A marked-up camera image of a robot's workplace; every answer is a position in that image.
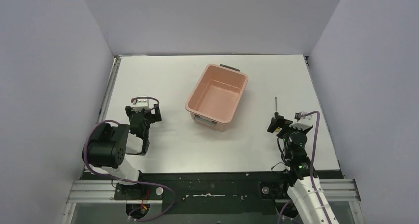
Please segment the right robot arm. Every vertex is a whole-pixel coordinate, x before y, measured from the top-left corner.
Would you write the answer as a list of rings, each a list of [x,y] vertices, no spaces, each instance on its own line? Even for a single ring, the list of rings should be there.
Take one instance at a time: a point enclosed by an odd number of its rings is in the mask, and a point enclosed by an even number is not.
[[[267,128],[276,132],[285,169],[286,194],[305,224],[337,224],[314,168],[320,112],[297,112],[288,120],[275,112]]]

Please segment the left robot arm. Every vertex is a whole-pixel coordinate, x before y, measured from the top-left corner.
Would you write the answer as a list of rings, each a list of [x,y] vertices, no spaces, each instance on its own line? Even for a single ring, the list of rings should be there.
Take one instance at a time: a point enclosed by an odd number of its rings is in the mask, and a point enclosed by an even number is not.
[[[112,120],[98,124],[82,151],[82,160],[91,168],[101,168],[105,175],[126,185],[126,191],[134,199],[142,198],[146,185],[139,181],[141,171],[125,158],[125,155],[144,156],[148,152],[149,132],[152,123],[162,120],[159,105],[132,105],[125,107],[128,124],[112,126]]]

